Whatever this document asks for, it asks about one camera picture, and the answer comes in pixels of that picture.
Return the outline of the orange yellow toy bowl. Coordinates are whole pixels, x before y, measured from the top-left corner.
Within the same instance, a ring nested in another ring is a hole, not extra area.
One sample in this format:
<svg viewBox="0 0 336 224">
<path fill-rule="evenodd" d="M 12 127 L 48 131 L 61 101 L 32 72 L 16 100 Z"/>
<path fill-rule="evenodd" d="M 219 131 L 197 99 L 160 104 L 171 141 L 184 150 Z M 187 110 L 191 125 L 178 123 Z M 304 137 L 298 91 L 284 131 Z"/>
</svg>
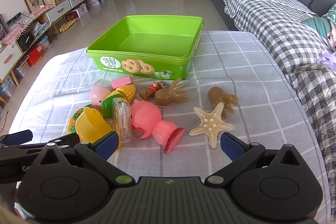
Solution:
<svg viewBox="0 0 336 224">
<path fill-rule="evenodd" d="M 99 107 L 89 104 L 70 117 L 67 134 L 77 133 L 80 141 L 93 143 L 115 129 L 113 118 L 103 116 Z"/>
</svg>

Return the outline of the beige starfish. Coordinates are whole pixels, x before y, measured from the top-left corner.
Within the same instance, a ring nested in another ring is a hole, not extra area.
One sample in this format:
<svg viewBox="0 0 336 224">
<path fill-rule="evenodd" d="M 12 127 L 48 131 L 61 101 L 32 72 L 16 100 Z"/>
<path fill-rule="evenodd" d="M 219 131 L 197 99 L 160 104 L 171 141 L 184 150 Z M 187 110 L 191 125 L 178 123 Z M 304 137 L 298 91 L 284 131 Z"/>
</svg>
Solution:
<svg viewBox="0 0 336 224">
<path fill-rule="evenodd" d="M 234 126 L 222 120 L 224 103 L 219 102 L 212 112 L 206 112 L 199 107 L 194 107 L 193 111 L 198 116 L 200 124 L 190 130 L 190 136 L 205 134 L 208 136 L 209 145 L 215 149 L 218 145 L 218 135 L 221 131 L 232 131 Z"/>
</svg>

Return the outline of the clear plastic case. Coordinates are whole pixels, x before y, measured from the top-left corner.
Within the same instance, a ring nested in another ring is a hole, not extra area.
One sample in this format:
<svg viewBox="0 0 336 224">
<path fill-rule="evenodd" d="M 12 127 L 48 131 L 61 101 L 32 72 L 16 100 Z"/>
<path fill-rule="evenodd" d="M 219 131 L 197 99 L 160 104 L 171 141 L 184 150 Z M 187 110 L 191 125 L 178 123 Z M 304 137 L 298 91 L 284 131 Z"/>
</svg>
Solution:
<svg viewBox="0 0 336 224">
<path fill-rule="evenodd" d="M 121 144 L 131 140 L 131 109 L 130 103 L 123 99 L 113 100 L 113 121 L 115 131 L 118 133 Z"/>
</svg>

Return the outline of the pink pig toy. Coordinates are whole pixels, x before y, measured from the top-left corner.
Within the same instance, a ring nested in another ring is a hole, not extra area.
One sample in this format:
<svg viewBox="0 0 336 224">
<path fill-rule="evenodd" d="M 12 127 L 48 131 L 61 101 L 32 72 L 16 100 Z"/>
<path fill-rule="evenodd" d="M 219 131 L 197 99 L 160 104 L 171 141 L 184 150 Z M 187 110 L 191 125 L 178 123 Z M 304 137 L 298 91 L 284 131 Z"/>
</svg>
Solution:
<svg viewBox="0 0 336 224">
<path fill-rule="evenodd" d="M 161 111 L 151 102 L 134 100 L 130 109 L 132 134 L 140 139 L 152 136 L 164 147 L 164 153 L 170 153 L 185 132 L 183 127 L 163 120 Z"/>
</svg>

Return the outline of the brown rubber octopus toy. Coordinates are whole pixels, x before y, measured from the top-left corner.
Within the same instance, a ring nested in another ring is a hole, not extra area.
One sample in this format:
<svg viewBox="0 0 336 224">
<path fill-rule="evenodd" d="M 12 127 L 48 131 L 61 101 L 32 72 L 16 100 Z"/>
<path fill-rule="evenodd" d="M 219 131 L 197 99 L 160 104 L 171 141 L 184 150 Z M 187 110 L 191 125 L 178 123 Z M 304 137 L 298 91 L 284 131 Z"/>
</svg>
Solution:
<svg viewBox="0 0 336 224">
<path fill-rule="evenodd" d="M 213 86 L 209 89 L 208 98 L 215 107 L 220 102 L 224 104 L 222 111 L 222 118 L 224 119 L 228 118 L 226 111 L 230 112 L 231 114 L 235 113 L 234 109 L 231 107 L 232 105 L 239 107 L 239 99 L 233 94 L 225 93 L 222 88 L 218 86 Z"/>
</svg>

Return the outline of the pink capsule ball toy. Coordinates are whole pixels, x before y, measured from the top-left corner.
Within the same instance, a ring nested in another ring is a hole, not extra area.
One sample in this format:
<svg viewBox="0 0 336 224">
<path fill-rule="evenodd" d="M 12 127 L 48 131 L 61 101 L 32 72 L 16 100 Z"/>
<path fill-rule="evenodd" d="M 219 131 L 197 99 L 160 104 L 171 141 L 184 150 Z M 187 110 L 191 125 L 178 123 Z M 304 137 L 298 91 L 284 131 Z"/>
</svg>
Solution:
<svg viewBox="0 0 336 224">
<path fill-rule="evenodd" d="M 112 93 L 112 90 L 112 84 L 109 80 L 97 80 L 94 83 L 90 93 L 92 103 L 96 106 L 101 106 L 103 100 Z"/>
</svg>

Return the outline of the yellow toy corn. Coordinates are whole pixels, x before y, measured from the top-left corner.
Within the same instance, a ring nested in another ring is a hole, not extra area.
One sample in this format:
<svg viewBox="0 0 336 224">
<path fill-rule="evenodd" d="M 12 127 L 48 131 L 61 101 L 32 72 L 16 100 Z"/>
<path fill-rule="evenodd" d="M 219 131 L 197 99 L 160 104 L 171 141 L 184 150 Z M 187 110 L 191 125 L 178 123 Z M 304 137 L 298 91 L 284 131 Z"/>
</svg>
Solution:
<svg viewBox="0 0 336 224">
<path fill-rule="evenodd" d="M 101 112 L 105 118 L 113 117 L 113 100 L 123 99 L 131 102 L 135 96 L 136 87 L 133 84 L 123 85 L 112 91 L 101 103 Z"/>
</svg>

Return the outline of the pink card pack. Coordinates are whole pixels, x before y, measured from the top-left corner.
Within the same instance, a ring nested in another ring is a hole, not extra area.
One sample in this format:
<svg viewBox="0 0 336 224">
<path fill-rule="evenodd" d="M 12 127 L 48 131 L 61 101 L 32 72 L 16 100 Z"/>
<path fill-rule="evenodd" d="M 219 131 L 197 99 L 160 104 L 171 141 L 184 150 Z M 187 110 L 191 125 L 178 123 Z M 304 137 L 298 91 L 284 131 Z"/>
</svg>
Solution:
<svg viewBox="0 0 336 224">
<path fill-rule="evenodd" d="M 131 84 L 131 77 L 126 76 L 126 77 L 121 78 L 121 79 L 113 80 L 112 81 L 112 88 L 117 89 L 121 86 L 129 85 L 129 84 Z"/>
</svg>

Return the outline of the white tv cabinet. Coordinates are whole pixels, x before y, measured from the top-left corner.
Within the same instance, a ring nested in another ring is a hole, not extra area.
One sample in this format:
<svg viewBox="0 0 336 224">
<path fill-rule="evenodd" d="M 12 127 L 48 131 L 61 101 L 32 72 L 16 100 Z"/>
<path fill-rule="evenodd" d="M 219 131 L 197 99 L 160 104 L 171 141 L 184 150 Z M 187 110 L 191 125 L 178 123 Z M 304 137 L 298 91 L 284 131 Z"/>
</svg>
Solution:
<svg viewBox="0 0 336 224">
<path fill-rule="evenodd" d="M 62 0 L 44 5 L 29 15 L 21 14 L 10 24 L 1 23 L 1 81 L 14 75 L 17 62 L 50 30 L 59 33 L 56 23 L 86 0 Z"/>
</svg>

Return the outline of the brown rubber hand toy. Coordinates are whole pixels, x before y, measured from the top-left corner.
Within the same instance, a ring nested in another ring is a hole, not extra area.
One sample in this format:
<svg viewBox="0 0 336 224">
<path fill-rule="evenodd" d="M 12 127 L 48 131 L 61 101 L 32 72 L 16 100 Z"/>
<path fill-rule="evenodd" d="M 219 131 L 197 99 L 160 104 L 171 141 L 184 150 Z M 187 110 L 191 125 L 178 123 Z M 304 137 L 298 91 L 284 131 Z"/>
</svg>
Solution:
<svg viewBox="0 0 336 224">
<path fill-rule="evenodd" d="M 174 80 L 168 88 L 157 91 L 154 95 L 154 100 L 157 105 L 167 106 L 171 102 L 187 102 L 189 100 L 187 92 L 183 91 L 184 84 L 181 84 L 182 79 Z"/>
</svg>

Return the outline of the small brown figurine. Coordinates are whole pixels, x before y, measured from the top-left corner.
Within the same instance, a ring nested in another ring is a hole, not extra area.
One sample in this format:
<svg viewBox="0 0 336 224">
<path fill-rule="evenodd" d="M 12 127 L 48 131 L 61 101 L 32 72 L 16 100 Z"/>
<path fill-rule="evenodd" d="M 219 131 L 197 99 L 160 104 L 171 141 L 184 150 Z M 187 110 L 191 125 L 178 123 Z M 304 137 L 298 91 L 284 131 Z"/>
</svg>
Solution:
<svg viewBox="0 0 336 224">
<path fill-rule="evenodd" d="M 150 97 L 154 97 L 155 93 L 163 89 L 166 84 L 163 81 L 154 81 L 151 85 L 146 88 L 145 92 L 139 92 L 138 95 L 144 100 L 147 101 Z"/>
</svg>

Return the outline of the green plastic cookie box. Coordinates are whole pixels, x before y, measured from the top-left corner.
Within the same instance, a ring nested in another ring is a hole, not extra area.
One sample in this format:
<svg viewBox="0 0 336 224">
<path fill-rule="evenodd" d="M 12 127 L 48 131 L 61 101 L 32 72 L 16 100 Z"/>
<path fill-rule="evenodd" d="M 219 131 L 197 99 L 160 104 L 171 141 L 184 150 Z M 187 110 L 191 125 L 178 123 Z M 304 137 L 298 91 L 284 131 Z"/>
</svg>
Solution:
<svg viewBox="0 0 336 224">
<path fill-rule="evenodd" d="M 199 16 L 128 15 L 96 39 L 87 55 L 102 71 L 184 80 L 204 25 Z"/>
</svg>

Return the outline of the grey plaid sofa cover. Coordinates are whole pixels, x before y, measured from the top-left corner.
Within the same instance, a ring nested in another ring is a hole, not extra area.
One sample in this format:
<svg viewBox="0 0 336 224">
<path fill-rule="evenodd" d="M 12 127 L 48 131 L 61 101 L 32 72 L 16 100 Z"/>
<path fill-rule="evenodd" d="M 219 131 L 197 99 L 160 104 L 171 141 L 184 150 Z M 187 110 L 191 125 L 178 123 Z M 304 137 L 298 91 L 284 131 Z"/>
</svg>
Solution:
<svg viewBox="0 0 336 224">
<path fill-rule="evenodd" d="M 314 13 L 297 0 L 223 0 L 239 31 L 269 51 L 296 92 L 320 146 L 328 174 L 335 174 L 335 69 L 317 59 L 329 49 L 303 21 Z"/>
</svg>

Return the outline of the teal patterned cushion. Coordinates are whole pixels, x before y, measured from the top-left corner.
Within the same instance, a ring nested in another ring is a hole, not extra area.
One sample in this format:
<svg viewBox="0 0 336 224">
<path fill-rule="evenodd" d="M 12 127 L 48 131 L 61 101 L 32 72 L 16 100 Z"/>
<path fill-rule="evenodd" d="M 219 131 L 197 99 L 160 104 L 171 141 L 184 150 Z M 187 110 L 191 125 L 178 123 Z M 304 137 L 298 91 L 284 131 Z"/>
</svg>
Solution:
<svg viewBox="0 0 336 224">
<path fill-rule="evenodd" d="M 335 11 L 336 4 L 333 4 L 325 15 L 321 17 L 315 16 L 302 22 L 324 38 L 333 52 L 335 52 Z"/>
</svg>

